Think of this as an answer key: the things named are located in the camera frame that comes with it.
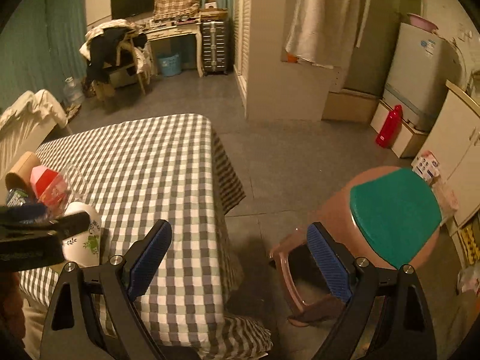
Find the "person's left hand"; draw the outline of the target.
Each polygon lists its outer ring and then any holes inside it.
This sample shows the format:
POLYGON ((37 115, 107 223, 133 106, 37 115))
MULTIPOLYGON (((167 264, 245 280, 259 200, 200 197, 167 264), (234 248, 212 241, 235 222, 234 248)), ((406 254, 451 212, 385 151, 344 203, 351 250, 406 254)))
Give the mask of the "person's left hand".
POLYGON ((17 340, 25 337, 23 299, 20 293, 19 275, 14 272, 1 273, 1 320, 17 340))

